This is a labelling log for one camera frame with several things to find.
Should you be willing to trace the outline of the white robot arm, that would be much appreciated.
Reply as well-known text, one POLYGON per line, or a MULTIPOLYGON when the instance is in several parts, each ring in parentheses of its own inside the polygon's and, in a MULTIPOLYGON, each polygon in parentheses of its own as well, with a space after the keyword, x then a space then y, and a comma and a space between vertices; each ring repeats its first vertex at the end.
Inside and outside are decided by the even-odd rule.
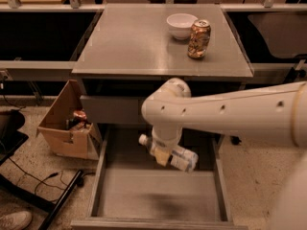
POLYGON ((166 81, 141 106, 152 136, 139 143, 156 162, 192 172, 199 157, 178 142, 185 128, 307 147, 307 82, 193 97, 181 79, 166 81))

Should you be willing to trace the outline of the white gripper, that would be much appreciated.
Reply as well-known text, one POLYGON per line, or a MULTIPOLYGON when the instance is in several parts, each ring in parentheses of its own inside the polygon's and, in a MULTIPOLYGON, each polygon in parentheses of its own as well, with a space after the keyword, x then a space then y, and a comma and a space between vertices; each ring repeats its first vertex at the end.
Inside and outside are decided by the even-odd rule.
POLYGON ((152 137, 159 144, 154 148, 153 156, 159 165, 166 166, 171 156, 171 153, 162 147, 175 147, 181 138, 181 134, 182 128, 180 126, 153 126, 152 137))

